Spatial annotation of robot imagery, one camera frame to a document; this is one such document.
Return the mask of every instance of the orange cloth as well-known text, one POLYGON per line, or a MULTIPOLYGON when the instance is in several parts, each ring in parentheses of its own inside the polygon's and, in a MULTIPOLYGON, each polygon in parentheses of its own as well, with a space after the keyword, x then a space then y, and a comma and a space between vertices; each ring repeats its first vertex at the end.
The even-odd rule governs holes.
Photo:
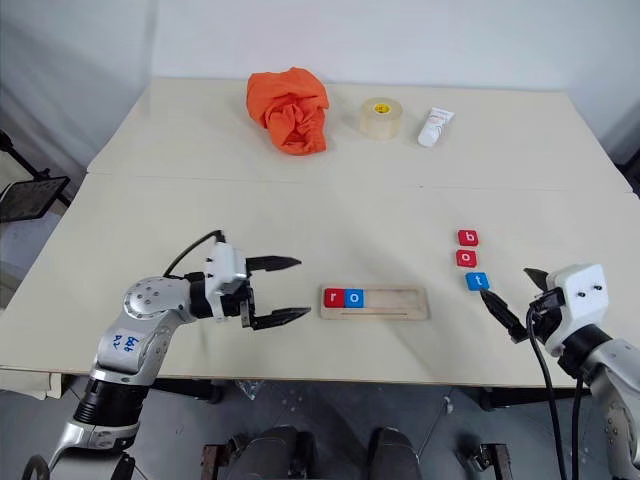
POLYGON ((307 155, 327 149, 322 128, 329 99, 311 72, 293 67, 282 73, 254 73, 247 84, 247 110, 269 130, 285 153, 307 155))

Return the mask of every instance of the cream tube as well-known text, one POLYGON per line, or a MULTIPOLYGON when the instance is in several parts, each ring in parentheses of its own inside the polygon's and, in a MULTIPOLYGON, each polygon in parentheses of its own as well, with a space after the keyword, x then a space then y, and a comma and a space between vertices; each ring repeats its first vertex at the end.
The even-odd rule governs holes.
POLYGON ((442 108, 433 107, 429 112, 429 117, 418 135, 418 143, 423 147, 433 147, 440 138, 442 129, 449 123, 455 114, 442 108))

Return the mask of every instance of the blue letter block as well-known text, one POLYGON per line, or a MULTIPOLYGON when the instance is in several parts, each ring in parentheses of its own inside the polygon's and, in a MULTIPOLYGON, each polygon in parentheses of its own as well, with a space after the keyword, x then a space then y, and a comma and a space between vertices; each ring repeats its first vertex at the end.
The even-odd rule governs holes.
POLYGON ((364 290, 347 288, 344 292, 344 306, 347 308, 364 308, 364 290))
POLYGON ((490 288, 489 279, 484 272, 467 273, 465 278, 467 279, 467 286, 472 292, 477 292, 482 289, 488 290, 490 288))

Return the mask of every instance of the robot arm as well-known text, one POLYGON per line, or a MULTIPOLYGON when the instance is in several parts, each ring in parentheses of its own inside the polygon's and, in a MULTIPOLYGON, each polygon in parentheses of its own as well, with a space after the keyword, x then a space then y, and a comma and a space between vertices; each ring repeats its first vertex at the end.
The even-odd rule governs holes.
MULTIPOLYGON (((553 274, 525 269, 543 291, 530 307, 536 312, 534 331, 560 367, 582 377, 607 422, 609 470, 619 480, 640 479, 640 351, 613 340, 597 325, 609 305, 600 265, 573 265, 553 274)), ((489 311, 514 342, 526 330, 495 293, 481 292, 489 311)))
POLYGON ((49 462, 53 470, 69 448, 121 452, 138 432, 142 402, 155 381, 180 325, 198 318, 241 316, 254 330, 284 325, 310 308, 285 308, 255 315, 252 271, 280 270, 300 261, 288 257, 244 255, 222 232, 203 272, 184 278, 167 275, 136 282, 126 292, 118 319, 102 336, 84 396, 65 426, 49 462))

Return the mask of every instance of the clear tape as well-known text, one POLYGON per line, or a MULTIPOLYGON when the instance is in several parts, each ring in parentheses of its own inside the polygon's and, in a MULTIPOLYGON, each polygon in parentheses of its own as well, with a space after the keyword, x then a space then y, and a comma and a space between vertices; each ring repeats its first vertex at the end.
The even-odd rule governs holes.
POLYGON ((360 109, 360 130, 374 140, 395 137, 401 121, 402 105, 393 98, 370 98, 360 109))

